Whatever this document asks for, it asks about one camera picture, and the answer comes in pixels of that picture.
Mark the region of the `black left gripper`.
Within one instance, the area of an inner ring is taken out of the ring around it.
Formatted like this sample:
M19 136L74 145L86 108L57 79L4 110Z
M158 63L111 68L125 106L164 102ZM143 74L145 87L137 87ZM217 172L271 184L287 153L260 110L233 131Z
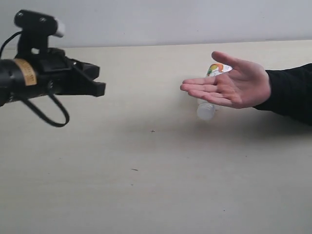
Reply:
M105 95L106 83L95 82L100 67L66 56L63 49L49 48L47 54L32 54L18 57L28 62L35 71L37 83L26 86L15 82L14 96L36 98L48 93L63 96Z

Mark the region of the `black sleeved forearm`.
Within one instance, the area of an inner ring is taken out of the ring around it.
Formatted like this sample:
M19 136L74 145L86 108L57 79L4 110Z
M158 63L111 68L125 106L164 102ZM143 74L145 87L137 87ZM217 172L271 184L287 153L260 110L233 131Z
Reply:
M301 123L312 124L312 65L285 70L267 70L271 87L270 97L254 106Z

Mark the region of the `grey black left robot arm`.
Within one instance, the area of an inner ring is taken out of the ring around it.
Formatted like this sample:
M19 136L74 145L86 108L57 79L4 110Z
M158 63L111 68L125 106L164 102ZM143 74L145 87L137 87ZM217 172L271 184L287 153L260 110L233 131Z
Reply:
M31 99L48 94L94 96L105 94L106 84L96 82L97 65L69 58L65 51L49 48L42 54L18 54L0 61L0 103Z

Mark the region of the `person's open bare hand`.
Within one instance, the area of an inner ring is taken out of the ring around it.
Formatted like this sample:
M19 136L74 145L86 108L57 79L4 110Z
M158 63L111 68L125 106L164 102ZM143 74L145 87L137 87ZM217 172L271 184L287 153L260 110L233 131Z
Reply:
M257 106L271 95L269 75L258 63L214 51L212 58L232 70L214 77L182 82L181 91L212 104L235 109Z

